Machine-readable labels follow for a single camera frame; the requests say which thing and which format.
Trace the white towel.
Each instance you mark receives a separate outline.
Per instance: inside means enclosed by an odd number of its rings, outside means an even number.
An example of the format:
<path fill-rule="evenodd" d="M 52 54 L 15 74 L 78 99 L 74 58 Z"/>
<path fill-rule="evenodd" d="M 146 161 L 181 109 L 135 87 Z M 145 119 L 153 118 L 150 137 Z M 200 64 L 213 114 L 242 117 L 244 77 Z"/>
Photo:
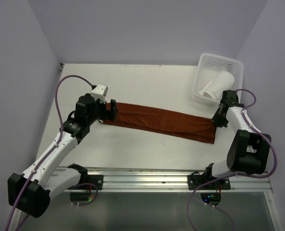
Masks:
<path fill-rule="evenodd" d="M 231 73 L 221 71 L 198 93 L 201 96 L 218 100 L 220 99 L 223 91 L 229 90 L 234 85 L 234 82 L 235 78 Z"/>

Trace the brown towel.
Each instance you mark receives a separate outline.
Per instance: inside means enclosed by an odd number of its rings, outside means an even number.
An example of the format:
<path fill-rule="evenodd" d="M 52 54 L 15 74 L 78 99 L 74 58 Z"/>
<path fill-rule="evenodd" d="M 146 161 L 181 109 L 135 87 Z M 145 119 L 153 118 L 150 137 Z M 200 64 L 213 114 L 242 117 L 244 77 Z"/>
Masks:
<path fill-rule="evenodd" d="M 100 123 L 215 143 L 216 127 L 210 118 L 128 103 L 117 103 L 116 107 L 116 120 L 106 119 Z"/>

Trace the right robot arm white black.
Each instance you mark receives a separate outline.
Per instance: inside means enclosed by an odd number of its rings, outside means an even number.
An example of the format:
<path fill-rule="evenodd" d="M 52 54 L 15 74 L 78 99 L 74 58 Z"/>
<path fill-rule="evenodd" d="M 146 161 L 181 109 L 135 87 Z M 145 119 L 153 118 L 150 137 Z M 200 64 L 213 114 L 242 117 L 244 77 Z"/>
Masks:
<path fill-rule="evenodd" d="M 273 173 L 264 175 L 269 151 L 272 148 L 271 137 L 262 133 L 248 118 L 247 107 L 238 101 L 237 90 L 225 90 L 219 107 L 212 118 L 217 128 L 230 125 L 235 136 L 227 154 L 227 159 L 212 163 L 205 168 L 203 185 L 208 189 L 215 188 L 220 180 L 231 176 L 250 178 L 267 178 Z"/>

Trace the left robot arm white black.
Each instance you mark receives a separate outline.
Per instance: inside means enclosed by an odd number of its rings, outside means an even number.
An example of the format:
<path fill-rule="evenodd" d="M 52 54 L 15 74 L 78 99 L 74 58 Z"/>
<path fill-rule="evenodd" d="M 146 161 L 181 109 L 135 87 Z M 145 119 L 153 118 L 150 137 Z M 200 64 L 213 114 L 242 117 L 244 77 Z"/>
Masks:
<path fill-rule="evenodd" d="M 111 100 L 110 109 L 106 108 L 106 104 L 104 97 L 96 98 L 94 94 L 79 97 L 75 110 L 68 115 L 47 150 L 22 174 L 13 173 L 9 177 L 9 205 L 38 218 L 58 194 L 71 187 L 83 189 L 90 184 L 87 169 L 77 164 L 69 165 L 55 178 L 51 176 L 61 161 L 90 132 L 94 122 L 116 119 L 116 101 Z"/>

